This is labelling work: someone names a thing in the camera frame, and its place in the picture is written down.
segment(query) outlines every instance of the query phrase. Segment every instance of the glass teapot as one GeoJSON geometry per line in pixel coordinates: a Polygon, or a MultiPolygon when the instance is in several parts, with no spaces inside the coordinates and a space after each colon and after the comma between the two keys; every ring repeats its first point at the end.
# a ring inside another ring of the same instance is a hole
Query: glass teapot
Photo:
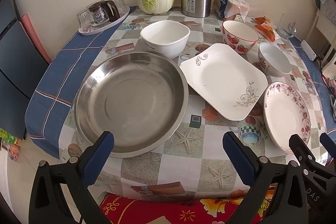
{"type": "Polygon", "coordinates": [[[118,8],[112,0],[100,1],[87,8],[90,18],[93,18],[93,28],[100,28],[120,18],[118,8]]]}

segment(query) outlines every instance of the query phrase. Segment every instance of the white rectangular plate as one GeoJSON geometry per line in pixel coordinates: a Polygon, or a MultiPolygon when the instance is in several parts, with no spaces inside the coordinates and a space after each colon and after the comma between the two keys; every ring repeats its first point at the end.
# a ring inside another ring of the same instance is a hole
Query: white rectangular plate
{"type": "Polygon", "coordinates": [[[180,69],[188,84],[232,121],[245,119],[268,86],[260,70],[220,43],[182,62],[180,69]]]}

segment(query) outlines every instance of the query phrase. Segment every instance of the blue tablecloth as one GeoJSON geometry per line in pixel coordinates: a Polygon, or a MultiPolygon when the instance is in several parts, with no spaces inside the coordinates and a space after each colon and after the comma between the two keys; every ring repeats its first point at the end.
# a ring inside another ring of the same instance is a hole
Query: blue tablecloth
{"type": "Polygon", "coordinates": [[[291,38],[290,41],[292,45],[296,48],[296,51],[298,52],[303,62],[305,63],[309,71],[310,77],[315,84],[316,90],[319,94],[325,120],[325,129],[331,139],[333,141],[336,141],[336,122],[333,118],[329,91],[322,79],[320,68],[316,62],[313,62],[309,59],[305,51],[301,48],[301,41],[298,38],[291,38]]]}
{"type": "Polygon", "coordinates": [[[83,78],[121,24],[88,36],[76,32],[38,84],[26,111],[26,128],[33,142],[53,157],[59,158],[59,135],[83,78]]]}

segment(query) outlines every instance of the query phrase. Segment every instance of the floral bowl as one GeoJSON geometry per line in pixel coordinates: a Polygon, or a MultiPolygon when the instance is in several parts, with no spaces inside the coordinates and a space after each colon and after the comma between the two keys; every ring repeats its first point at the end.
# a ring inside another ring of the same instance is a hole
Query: floral bowl
{"type": "Polygon", "coordinates": [[[264,98],[264,118],[268,133],[281,150],[293,155],[289,138],[298,134],[307,145],[310,138],[310,117],[300,94],[283,82],[268,86],[264,98]]]}
{"type": "Polygon", "coordinates": [[[282,77],[291,71],[287,57],[270,43],[260,43],[258,60],[261,70],[269,76],[282,77]]]}
{"type": "Polygon", "coordinates": [[[227,20],[222,24],[223,42],[239,54],[247,53],[259,40],[255,30],[244,23],[227,20]]]}

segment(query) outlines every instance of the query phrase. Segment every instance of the dark blue cabinet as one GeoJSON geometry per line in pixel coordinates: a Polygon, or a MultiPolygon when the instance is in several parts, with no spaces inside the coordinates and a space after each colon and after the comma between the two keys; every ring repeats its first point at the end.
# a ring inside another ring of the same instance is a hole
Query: dark blue cabinet
{"type": "Polygon", "coordinates": [[[22,139],[29,99],[0,73],[0,127],[22,139]]]}
{"type": "Polygon", "coordinates": [[[25,114],[34,90],[47,70],[26,35],[9,0],[0,1],[0,128],[22,139],[25,114]]]}
{"type": "Polygon", "coordinates": [[[0,40],[0,69],[31,98],[47,67],[21,24],[15,22],[0,40]]]}
{"type": "Polygon", "coordinates": [[[15,18],[15,12],[9,0],[1,0],[0,2],[0,33],[15,18]]]}

